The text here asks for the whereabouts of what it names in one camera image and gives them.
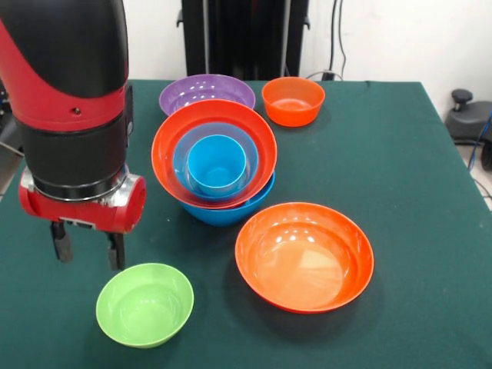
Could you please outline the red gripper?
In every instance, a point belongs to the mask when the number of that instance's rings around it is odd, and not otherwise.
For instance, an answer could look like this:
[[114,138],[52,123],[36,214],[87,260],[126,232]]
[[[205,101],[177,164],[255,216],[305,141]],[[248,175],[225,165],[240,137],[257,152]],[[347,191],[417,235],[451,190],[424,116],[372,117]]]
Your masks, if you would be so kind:
[[64,223],[57,222],[69,221],[106,231],[110,268],[114,271],[125,269],[123,234],[132,231],[140,221],[147,195],[146,182],[142,176],[128,175],[116,191],[103,198],[70,202],[44,196],[35,189],[31,175],[22,175],[18,195],[27,214],[52,221],[50,231],[59,261],[69,263],[73,260],[69,234]]

